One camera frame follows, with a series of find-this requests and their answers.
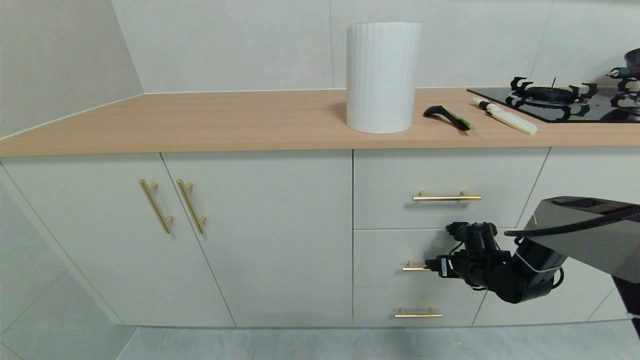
black glass cooktop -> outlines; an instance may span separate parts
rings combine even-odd
[[[594,84],[585,84],[590,85],[588,92],[583,88],[578,90],[576,86],[527,88],[531,83],[520,86],[523,92],[518,91],[514,83],[511,88],[467,90],[544,122],[640,122],[640,101],[637,100],[637,92],[620,91],[618,88],[597,88]],[[538,97],[536,90],[546,91],[545,96]],[[575,98],[571,98],[571,93],[575,94]]]

white wall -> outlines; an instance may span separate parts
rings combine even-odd
[[[110,0],[2,0],[0,45],[0,136],[142,93]]]
[[[424,23],[417,85],[601,78],[640,47],[633,0],[113,0],[147,93],[344,88],[346,26]]]
[[[110,0],[0,1],[0,136],[142,93]],[[2,359],[113,360],[113,325],[0,188]]]

kitchen cabinet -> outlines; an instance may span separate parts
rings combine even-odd
[[[443,228],[454,221],[515,227],[548,148],[355,150],[355,229]],[[416,201],[426,195],[481,200]]]
[[[38,217],[127,325],[233,326],[159,154],[6,158]],[[166,234],[140,185],[150,189]]]
[[[640,149],[636,147],[552,148],[518,227],[524,227],[541,200],[551,197],[583,196],[640,203],[640,192],[630,188],[639,176]],[[607,296],[619,297],[617,291],[611,292],[611,277],[589,265],[567,259],[564,273],[564,283],[550,295],[522,304],[508,304],[488,293],[474,325],[583,322]],[[616,299],[608,301],[613,306],[621,304]]]
[[[163,158],[238,326],[351,326],[351,151]]]
[[[458,242],[445,229],[356,230],[353,232],[354,326],[471,326],[485,291],[437,272],[403,271],[448,253]],[[397,318],[434,312],[442,316]]]
[[[602,321],[602,320],[621,320],[627,315],[627,309],[625,308],[620,294],[617,289],[611,290],[609,296],[598,306],[598,309],[591,315],[589,321]]]

gold bar handle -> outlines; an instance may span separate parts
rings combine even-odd
[[[402,268],[402,271],[431,271],[431,269],[426,266],[414,266],[413,261],[409,260],[406,266]]]
[[[156,216],[158,217],[158,220],[160,221],[160,224],[162,225],[164,232],[166,234],[170,234],[171,229],[169,228],[169,223],[173,220],[173,216],[169,215],[167,218],[164,218],[164,216],[160,212],[160,208],[158,207],[156,200],[151,195],[151,190],[157,188],[158,184],[151,183],[151,185],[147,185],[147,182],[144,179],[140,179],[140,186],[142,187],[142,191],[145,192],[145,195],[147,196],[147,200],[149,200],[149,204],[151,204],[151,207],[153,208],[154,213],[156,213]]]
[[[429,312],[424,314],[406,314],[404,307],[401,306],[397,314],[394,314],[394,318],[441,318],[443,314],[436,314],[433,307],[429,306]]]
[[[418,196],[413,197],[413,201],[470,201],[470,200],[482,200],[480,195],[469,195],[469,193],[462,189],[460,195],[451,196],[429,196],[424,190],[420,190]]]
[[[189,213],[191,214],[191,218],[193,222],[196,223],[196,227],[198,228],[198,232],[200,234],[204,234],[204,222],[207,220],[207,217],[199,217],[196,213],[196,209],[193,207],[193,203],[191,202],[191,196],[189,195],[189,191],[193,188],[193,184],[188,183],[184,184],[182,179],[178,179],[176,181],[178,183],[178,187],[180,188],[180,193],[182,193],[182,197],[184,198],[184,202],[187,203],[187,208],[189,209]]]

gray floor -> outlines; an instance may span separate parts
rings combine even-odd
[[[455,329],[141,327],[118,360],[640,359],[628,321]]]

